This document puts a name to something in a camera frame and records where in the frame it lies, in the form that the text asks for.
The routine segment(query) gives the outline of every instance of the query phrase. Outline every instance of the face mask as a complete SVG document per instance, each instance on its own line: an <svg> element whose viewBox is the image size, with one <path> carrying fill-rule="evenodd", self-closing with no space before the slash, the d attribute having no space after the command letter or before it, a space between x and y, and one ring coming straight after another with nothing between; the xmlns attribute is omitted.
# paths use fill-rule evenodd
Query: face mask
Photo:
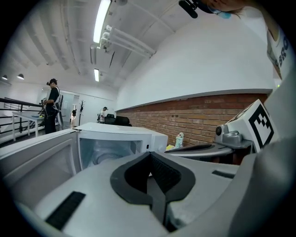
<svg viewBox="0 0 296 237"><path fill-rule="evenodd" d="M211 12L213 12L214 14L218 15L219 17L221 17L223 19L229 19L231 17L231 14L228 12L222 12L220 10L216 10L216 9L213 9L210 7L208 7L208 8Z"/></svg>

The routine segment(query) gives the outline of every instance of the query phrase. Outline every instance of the railing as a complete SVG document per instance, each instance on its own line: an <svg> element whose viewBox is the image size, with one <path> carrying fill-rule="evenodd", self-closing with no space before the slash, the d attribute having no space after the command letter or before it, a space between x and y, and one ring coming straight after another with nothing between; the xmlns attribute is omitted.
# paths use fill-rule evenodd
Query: railing
<svg viewBox="0 0 296 237"><path fill-rule="evenodd" d="M0 102L4 103L4 108L3 109L0 108L0 111L19 111L19 112L30 111L30 112L38 112L38 114L40 114L43 107L42 105L27 103L24 101L13 100L9 98L0 98ZM40 107L40 110L28 110L30 106ZM1 124L1 119L7 119L7 118L12 118L12 116L0 116L0 135L3 133L12 132L12 130L1 131L2 126L12 125L12 123ZM19 122L14 122L14 124L19 124L18 129L19 129L19 132L22 133L27 129L27 126L22 127L22 124L27 122L28 121L22 121L22 118L19 118ZM29 124L30 124L30 128L33 128L35 126L34 121L30 121Z"/></svg>

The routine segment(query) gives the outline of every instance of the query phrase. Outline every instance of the table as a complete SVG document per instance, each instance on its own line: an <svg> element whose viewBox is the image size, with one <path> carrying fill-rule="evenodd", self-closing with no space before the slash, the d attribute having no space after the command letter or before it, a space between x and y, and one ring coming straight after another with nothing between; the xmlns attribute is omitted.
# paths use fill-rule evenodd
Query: table
<svg viewBox="0 0 296 237"><path fill-rule="evenodd" d="M36 112L17 112L13 111L12 112L12 137L13 140L15 141L15 130L14 130L14 116L18 116L23 119L28 120L28 136L30 135L30 121L35 122L35 135L38 137L38 122L44 120L44 118L39 118L39 117L32 117L32 115L37 115L38 111Z"/></svg>

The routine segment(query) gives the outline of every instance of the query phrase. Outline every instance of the person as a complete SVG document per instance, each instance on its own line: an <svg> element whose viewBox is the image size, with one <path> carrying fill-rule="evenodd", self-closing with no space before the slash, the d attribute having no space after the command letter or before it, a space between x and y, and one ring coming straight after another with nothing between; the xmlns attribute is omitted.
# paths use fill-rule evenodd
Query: person
<svg viewBox="0 0 296 237"><path fill-rule="evenodd" d="M73 117L76 117L76 112L77 112L77 109L72 110L72 116Z"/></svg>
<svg viewBox="0 0 296 237"><path fill-rule="evenodd" d="M45 128L45 134L49 134L52 132L56 132L56 115L57 110L53 108L54 103L56 102L57 98L60 95L60 90L57 87L57 80L51 79L47 85L50 86L51 92L49 95L48 100L45 100L43 102L44 105L46 105L45 108L45 115L44 115L44 128Z"/></svg>
<svg viewBox="0 0 296 237"><path fill-rule="evenodd" d="M206 13L215 13L223 17L225 12L238 15L246 6L261 11L267 26L267 55L275 70L283 80L296 64L296 57L283 30L273 17L255 0L197 0L198 7Z"/></svg>
<svg viewBox="0 0 296 237"><path fill-rule="evenodd" d="M104 124L105 123L105 116L106 116L106 114L105 114L105 111L107 110L107 107L104 107L102 110L101 110L101 112L100 112L100 124Z"/></svg>

